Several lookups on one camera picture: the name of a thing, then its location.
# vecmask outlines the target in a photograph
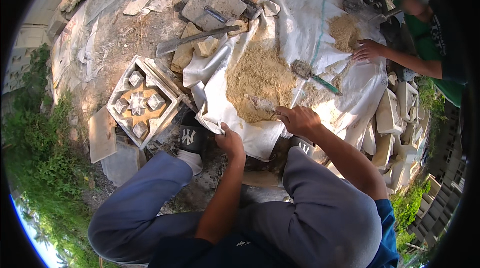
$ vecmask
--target forearm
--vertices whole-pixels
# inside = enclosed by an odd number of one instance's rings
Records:
[[[381,56],[411,69],[418,74],[436,79],[442,79],[441,61],[425,61],[413,55],[406,54],[388,47],[382,48]]]
[[[308,139],[321,147],[335,168],[358,190],[374,200],[387,198],[387,186],[383,177],[362,152],[323,125]]]
[[[245,154],[229,159],[222,181],[200,218],[195,238],[216,244],[231,231],[237,216],[244,167]]]

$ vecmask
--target white sock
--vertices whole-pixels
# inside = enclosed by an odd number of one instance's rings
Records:
[[[191,170],[193,171],[193,176],[202,172],[204,165],[202,163],[202,158],[198,153],[179,149],[177,159],[182,160],[190,166]]]

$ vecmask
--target hammer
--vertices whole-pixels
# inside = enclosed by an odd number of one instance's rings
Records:
[[[254,20],[258,16],[260,16],[260,11],[262,7],[257,4],[259,0],[241,0],[244,4],[247,5],[247,8],[243,12],[243,16],[248,18],[249,20]]]

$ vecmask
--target navy shirt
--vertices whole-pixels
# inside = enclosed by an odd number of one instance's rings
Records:
[[[381,242],[368,268],[397,267],[399,254],[393,229],[395,217],[388,199],[375,200],[381,218]],[[169,237],[160,240],[148,268],[262,267],[283,268],[297,265],[262,235],[232,233],[217,244],[204,239]]]

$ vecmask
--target leg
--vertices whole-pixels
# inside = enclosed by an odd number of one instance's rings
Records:
[[[159,152],[113,193],[93,215],[88,239],[103,258],[148,263],[165,236],[193,236],[201,212],[156,217],[163,204],[192,179],[180,159]]]
[[[301,267],[366,267],[380,245],[375,202],[292,147],[284,187],[294,203],[251,205],[243,227],[264,235]]]

